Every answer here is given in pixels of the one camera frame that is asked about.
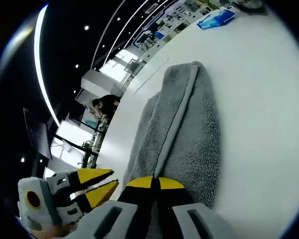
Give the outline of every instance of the white tabletop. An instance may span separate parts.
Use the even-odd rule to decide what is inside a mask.
[[[299,47],[272,14],[207,30],[194,23],[174,37],[129,85],[98,166],[122,180],[144,105],[168,66],[192,61],[211,77],[221,122],[214,210],[238,238],[276,238],[299,208]]]

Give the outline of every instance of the white table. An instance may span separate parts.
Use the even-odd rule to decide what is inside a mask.
[[[122,180],[144,105],[168,66],[192,61],[211,77],[221,122],[214,210],[238,238],[277,238],[299,208],[299,47],[272,14],[208,30],[194,23],[174,37],[129,85],[98,166]]]

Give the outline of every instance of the man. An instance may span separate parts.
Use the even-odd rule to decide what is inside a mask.
[[[120,103],[120,100],[121,97],[115,95],[106,95],[99,99],[94,99],[92,101],[92,107],[97,114],[106,116],[111,120]]]

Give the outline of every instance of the gray towel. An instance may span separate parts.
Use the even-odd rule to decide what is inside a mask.
[[[220,165],[220,129],[210,78],[199,62],[169,67],[146,104],[123,179],[175,179],[195,202],[212,207]]]

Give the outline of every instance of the blue package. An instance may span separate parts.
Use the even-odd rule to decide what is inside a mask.
[[[234,18],[235,14],[229,10],[222,10],[216,15],[211,14],[207,16],[203,21],[200,21],[197,26],[201,29],[208,29],[212,27],[222,26],[228,23]]]

